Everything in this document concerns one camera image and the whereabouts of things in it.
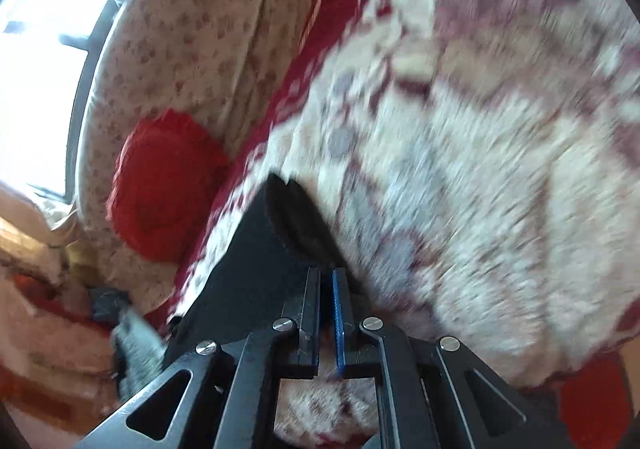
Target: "window frame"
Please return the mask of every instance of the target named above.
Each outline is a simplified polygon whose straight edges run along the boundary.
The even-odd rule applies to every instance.
[[[114,0],[108,0],[102,8],[102,12],[89,36],[58,35],[58,42],[60,44],[83,50],[87,52],[87,55],[84,60],[84,65],[82,65],[78,85],[76,86],[76,94],[71,108],[71,118],[69,119],[69,129],[66,137],[65,193],[59,194],[44,187],[30,185],[38,196],[66,204],[73,203],[76,196],[78,147],[86,103],[94,82],[95,70],[98,65],[98,60],[100,59],[100,54],[102,53],[102,49],[104,48],[119,10],[120,7]],[[4,34],[21,34],[27,31],[28,28],[29,26],[23,22],[9,21],[2,32]]]

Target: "patterned blanket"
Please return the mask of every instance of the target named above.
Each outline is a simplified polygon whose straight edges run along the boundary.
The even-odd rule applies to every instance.
[[[514,385],[579,369],[640,296],[640,25],[624,0],[315,0],[301,55],[182,268],[185,312],[270,171],[376,311]],[[377,429],[369,381],[284,382],[302,447]]]

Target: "triangular cutout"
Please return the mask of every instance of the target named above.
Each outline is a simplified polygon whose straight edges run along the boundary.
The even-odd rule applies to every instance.
[[[474,396],[491,437],[508,433],[523,425],[527,418],[476,369],[465,371],[465,380]]]
[[[152,440],[162,440],[178,410],[191,373],[179,371],[127,418],[127,427]]]

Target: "metal screw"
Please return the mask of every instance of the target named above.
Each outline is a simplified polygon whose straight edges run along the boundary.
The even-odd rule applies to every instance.
[[[293,321],[288,317],[281,317],[273,322],[273,329],[276,332],[288,332],[293,328]]]
[[[460,341],[455,337],[443,337],[440,339],[440,348],[446,352],[455,352],[460,348]]]
[[[196,346],[196,353],[198,355],[211,355],[218,349],[218,343],[211,340],[206,340],[198,343]]]
[[[367,317],[362,322],[362,326],[364,326],[366,330],[380,330],[383,325],[384,323],[382,322],[382,319],[378,317]]]

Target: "red round pillow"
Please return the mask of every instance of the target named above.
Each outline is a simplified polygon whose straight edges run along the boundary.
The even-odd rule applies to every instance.
[[[209,217],[227,168],[222,145],[190,116],[167,110],[143,119],[116,161],[107,219],[143,257],[179,263]]]

